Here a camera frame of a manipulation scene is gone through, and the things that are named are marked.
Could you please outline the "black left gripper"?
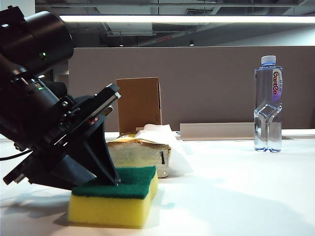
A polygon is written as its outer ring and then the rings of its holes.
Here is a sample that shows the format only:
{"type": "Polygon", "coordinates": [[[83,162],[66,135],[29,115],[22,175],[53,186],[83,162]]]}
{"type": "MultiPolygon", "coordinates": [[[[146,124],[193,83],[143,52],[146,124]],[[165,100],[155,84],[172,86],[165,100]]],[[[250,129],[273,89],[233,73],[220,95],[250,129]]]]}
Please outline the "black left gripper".
{"type": "Polygon", "coordinates": [[[2,133],[26,158],[3,181],[27,178],[72,190],[97,177],[104,185],[117,186],[121,180],[105,141],[102,111],[118,97],[113,84],[80,98],[58,98],[43,83],[4,86],[2,133]]]}

